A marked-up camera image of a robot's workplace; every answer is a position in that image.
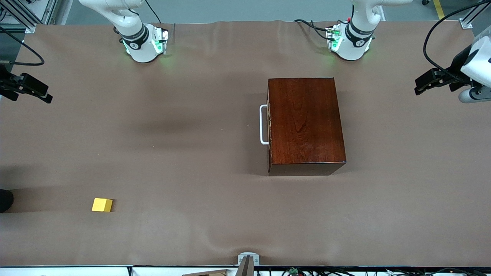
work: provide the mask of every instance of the white handle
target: white handle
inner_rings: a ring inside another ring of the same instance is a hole
[[[259,138],[261,140],[261,144],[263,145],[269,145],[269,142],[265,142],[263,140],[263,108],[267,108],[268,105],[261,105],[259,107]]]

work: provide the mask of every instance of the yellow cube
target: yellow cube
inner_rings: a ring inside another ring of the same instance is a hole
[[[95,198],[92,210],[94,212],[110,212],[112,207],[112,199]]]

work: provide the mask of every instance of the wooden box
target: wooden box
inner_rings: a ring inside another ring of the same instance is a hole
[[[346,164],[334,78],[269,79],[270,175],[330,175]]]

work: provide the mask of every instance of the brown tabletop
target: brown tabletop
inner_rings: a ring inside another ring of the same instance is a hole
[[[1,101],[1,187],[15,203],[0,215],[0,265],[254,251],[270,265],[489,266],[491,104],[447,87],[414,95],[432,24],[382,22],[354,62],[297,23],[176,25],[169,55],[148,64],[112,26],[37,27],[26,42],[46,64],[14,72],[54,99]],[[429,54],[448,66],[472,38],[445,22]],[[334,175],[266,176],[258,108],[268,79],[288,77],[335,77],[348,163]],[[91,212],[95,197],[114,212]]]

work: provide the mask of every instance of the wire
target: wire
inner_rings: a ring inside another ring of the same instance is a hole
[[[330,274],[334,274],[336,276],[343,276],[343,275],[354,276],[353,274],[337,267],[326,267],[323,268],[323,271],[315,271],[315,272],[317,272],[318,276],[328,276]]]
[[[319,32],[319,30],[321,30],[321,31],[326,31],[326,29],[325,29],[325,28],[316,27],[316,26],[314,25],[314,22],[313,22],[312,20],[310,21],[310,23],[309,23],[309,22],[307,22],[307,21],[305,21],[305,20],[303,20],[303,19],[297,19],[297,20],[294,20],[294,22],[301,22],[301,23],[304,23],[304,24],[306,24],[307,26],[309,26],[309,27],[313,28],[313,29],[315,30],[315,32],[316,32],[316,33],[317,33],[317,34],[318,34],[320,37],[322,37],[323,39],[326,39],[326,40],[329,40],[329,41],[334,41],[334,39],[333,39],[333,38],[328,38],[328,37],[323,36],[323,35],[322,35],[322,34]]]
[[[19,42],[22,46],[26,47],[29,51],[31,51],[33,54],[35,54],[41,61],[38,63],[29,63],[29,62],[16,62],[16,61],[10,61],[9,64],[13,65],[25,65],[25,66],[39,66],[44,64],[44,59],[42,56],[40,56],[36,51],[34,51],[31,47],[29,47],[26,43],[22,42],[20,39],[15,37],[13,34],[11,34],[9,31],[5,30],[2,26],[0,26],[0,30],[5,32],[8,36],[12,37],[15,41]]]
[[[137,12],[135,12],[134,10],[131,10],[131,9],[128,9],[128,10],[129,10],[130,12],[132,12],[132,13],[134,13],[134,14],[136,14],[136,15],[138,15],[138,16],[139,16],[139,14],[138,14]]]
[[[157,20],[159,20],[159,23],[162,24],[162,21],[160,21],[159,16],[155,13],[155,11],[153,10],[152,6],[148,3],[148,0],[145,0],[145,2],[147,3],[147,5],[150,8],[150,10],[155,14],[155,17],[157,17]]]
[[[469,273],[467,271],[464,271],[464,270],[461,270],[461,269],[457,269],[457,268],[451,268],[451,267],[447,267],[447,268],[444,268],[444,269],[441,269],[437,272],[433,272],[433,273],[425,273],[425,272],[421,272],[419,270],[416,270],[416,272],[407,272],[407,271],[402,271],[402,270],[394,270],[394,274],[393,276],[434,276],[435,274],[438,274],[438,273],[442,273],[442,272],[445,272],[445,271],[449,271],[450,273],[459,273],[459,274],[466,274],[467,276],[473,276],[472,273]]]
[[[2,8],[0,8],[0,17],[1,17],[0,22],[5,19],[5,16],[7,16],[7,10],[3,9],[3,7],[2,7]]]
[[[351,18],[353,18],[353,15],[355,14],[355,5],[352,5],[351,6],[351,17],[349,18],[351,20]],[[342,22],[344,24],[348,24],[350,22],[350,20],[346,20],[346,21],[342,21],[342,20],[339,20],[338,19],[338,22]]]
[[[117,34],[120,34],[118,29],[116,29],[116,26],[112,27],[112,30],[117,33]],[[123,43],[123,37],[120,37],[119,40],[118,40],[119,43]]]
[[[436,22],[433,27],[431,27],[430,31],[428,32],[428,34],[426,35],[426,39],[425,39],[425,42],[423,44],[423,55],[425,56],[426,60],[431,63],[434,67],[440,69],[443,73],[451,76],[453,79],[455,79],[456,81],[460,82],[460,83],[464,83],[464,84],[469,84],[468,81],[465,81],[463,80],[462,78],[448,72],[448,70],[446,70],[445,68],[441,67],[440,65],[438,65],[436,62],[434,62],[429,56],[428,54],[426,53],[426,46],[428,44],[428,40],[430,39],[430,35],[433,33],[433,30],[435,30],[435,28],[440,25],[440,23],[442,23],[443,21],[445,21],[446,19],[448,19],[449,17],[455,15],[455,14],[458,14],[459,12],[463,12],[465,10],[468,10],[468,9],[471,9],[471,8],[474,8],[474,7],[477,7],[477,6],[480,6],[482,4],[487,4],[487,3],[491,3],[491,0],[484,0],[482,2],[479,2],[477,4],[473,4],[473,5],[470,5],[470,6],[467,6],[467,7],[463,7],[461,9],[458,9],[456,11],[453,11],[449,14],[447,14],[446,16],[444,16],[442,19],[440,19],[438,22]]]

